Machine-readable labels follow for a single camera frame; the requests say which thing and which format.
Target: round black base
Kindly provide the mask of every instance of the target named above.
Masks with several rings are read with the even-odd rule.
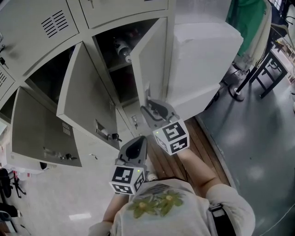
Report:
[[[236,90],[237,90],[236,85],[231,84],[229,86],[229,93],[231,97],[235,99],[236,101],[243,101],[245,97],[243,96],[242,92],[240,91],[239,93],[237,93]]]

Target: white bottle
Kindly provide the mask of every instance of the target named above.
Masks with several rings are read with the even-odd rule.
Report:
[[[131,49],[128,47],[127,43],[120,38],[115,38],[114,46],[119,57],[124,58],[126,62],[131,63]]]

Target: black strap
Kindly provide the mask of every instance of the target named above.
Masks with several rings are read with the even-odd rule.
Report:
[[[211,211],[212,213],[218,236],[236,236],[230,218],[225,210],[222,208],[221,204],[209,208],[209,211]],[[213,213],[217,211],[221,211],[222,214],[218,214],[218,216],[215,216],[216,214],[214,215]]]

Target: white floor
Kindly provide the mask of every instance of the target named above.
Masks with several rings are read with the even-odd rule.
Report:
[[[82,168],[58,166],[22,182],[27,195],[19,199],[15,189],[8,203],[19,209],[23,224],[32,236],[85,236],[88,228],[102,220],[114,192],[109,181],[109,170],[118,150],[91,141],[74,131]],[[89,156],[99,153],[98,160]],[[20,235],[29,235],[16,225]]]

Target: forearm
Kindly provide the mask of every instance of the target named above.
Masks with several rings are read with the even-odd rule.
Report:
[[[115,219],[115,215],[126,203],[128,203],[128,200],[129,200],[129,195],[115,194],[109,206],[106,209],[106,212],[103,216],[103,221],[113,223]]]
[[[216,174],[190,149],[177,153],[183,166],[202,196],[214,185],[221,183]]]

